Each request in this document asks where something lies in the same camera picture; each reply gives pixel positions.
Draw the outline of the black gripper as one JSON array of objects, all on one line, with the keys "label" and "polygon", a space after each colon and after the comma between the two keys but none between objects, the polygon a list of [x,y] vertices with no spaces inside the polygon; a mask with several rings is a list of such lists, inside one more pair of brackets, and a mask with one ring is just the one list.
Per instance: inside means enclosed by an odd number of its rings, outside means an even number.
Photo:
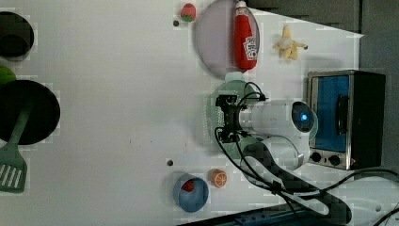
[{"label": "black gripper", "polygon": [[239,108],[236,101],[236,95],[227,94],[219,95],[215,101],[215,106],[223,112],[223,126],[219,132],[220,140],[223,143],[233,143],[239,140],[238,131],[241,126],[239,125]]}]

